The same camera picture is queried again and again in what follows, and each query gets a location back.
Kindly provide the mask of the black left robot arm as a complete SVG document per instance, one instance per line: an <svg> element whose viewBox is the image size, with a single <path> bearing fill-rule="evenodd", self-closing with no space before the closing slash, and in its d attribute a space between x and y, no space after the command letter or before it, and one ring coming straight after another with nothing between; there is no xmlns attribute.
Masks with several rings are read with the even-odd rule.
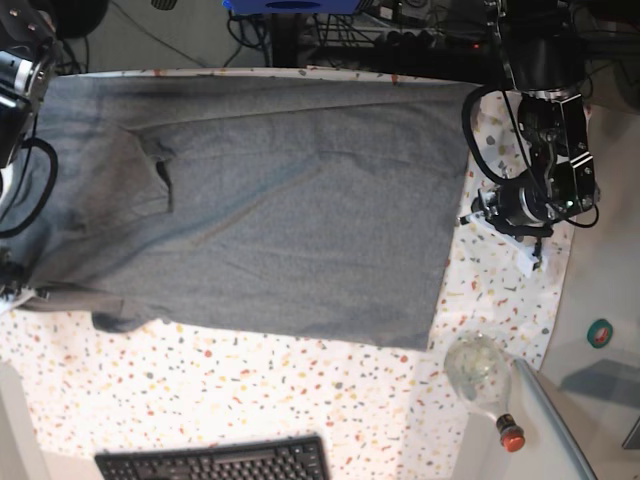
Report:
<svg viewBox="0 0 640 480"><path fill-rule="evenodd" d="M487 1L484 4L492 62L502 72L465 99L462 130L470 153L492 182L478 192L468 223L485 220L496 232L548 238L560 222L598 209L600 191L588 147L587 118L579 85L586 78L584 46L562 1ZM494 92L520 94L508 107L525 169L514 178L494 172L471 126L472 110Z"/></svg>

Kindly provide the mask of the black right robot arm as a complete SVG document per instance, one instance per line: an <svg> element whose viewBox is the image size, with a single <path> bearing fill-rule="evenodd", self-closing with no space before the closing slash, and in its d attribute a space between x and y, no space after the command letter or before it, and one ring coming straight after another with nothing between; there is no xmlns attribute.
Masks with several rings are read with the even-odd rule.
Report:
<svg viewBox="0 0 640 480"><path fill-rule="evenodd" d="M43 152L49 173L43 192L32 211L17 225L1 232L3 240L14 238L30 227L47 204L57 180L59 160L54 148L36 136L39 111L49 82L61 57L58 21L49 1L3 1L1 3L1 204L5 218L22 188L25 172L12 187L13 162L19 152Z"/></svg>

